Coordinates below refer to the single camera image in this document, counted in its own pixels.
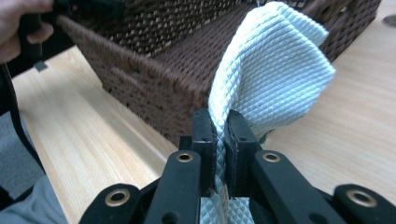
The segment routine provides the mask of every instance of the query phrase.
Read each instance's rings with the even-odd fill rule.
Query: white towel
[[[224,125],[242,113],[256,137],[304,116],[334,75],[318,46],[326,30],[280,2],[251,10],[220,62],[209,113],[218,133],[216,186],[201,200],[201,223],[252,223],[248,200],[228,201]]]

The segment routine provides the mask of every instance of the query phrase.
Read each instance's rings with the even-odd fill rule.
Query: woven texture
[[[236,31],[219,64],[208,108],[218,135],[216,185],[225,179],[225,123],[230,109],[240,112],[256,137],[304,116],[335,73],[318,49],[327,32],[278,2],[251,10]],[[220,191],[204,223],[251,223],[248,200],[224,201]],[[223,212],[214,214],[212,210]]]
[[[321,46],[332,61],[374,19],[380,0],[285,1],[330,31]],[[219,61],[248,11],[236,0],[126,0],[126,17],[60,16],[103,88],[178,145],[192,113],[207,107]]]

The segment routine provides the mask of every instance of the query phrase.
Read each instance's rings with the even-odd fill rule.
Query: black strap
[[[30,144],[21,124],[20,110],[18,109],[17,96],[15,94],[14,86],[12,85],[11,75],[9,74],[7,65],[0,64],[0,89],[4,94],[5,102],[3,105],[8,107],[11,115],[12,124],[14,125],[15,132],[21,139],[23,145],[26,147],[30,155],[35,159],[37,164],[44,171],[43,164],[41,163],[35,148]]]

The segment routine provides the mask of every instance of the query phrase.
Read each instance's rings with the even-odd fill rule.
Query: brown wicker basket
[[[322,23],[333,61],[375,18],[380,0],[285,1]],[[60,16],[103,88],[175,145],[191,134],[237,26],[256,2],[126,0],[126,16]]]

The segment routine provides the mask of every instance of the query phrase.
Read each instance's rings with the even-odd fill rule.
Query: light wooden surface
[[[396,203],[396,29],[378,18],[339,57],[337,76],[310,113],[269,136],[317,188],[356,183]],[[14,79],[29,134],[70,223],[102,189],[142,188],[176,148],[101,89],[78,49]]]

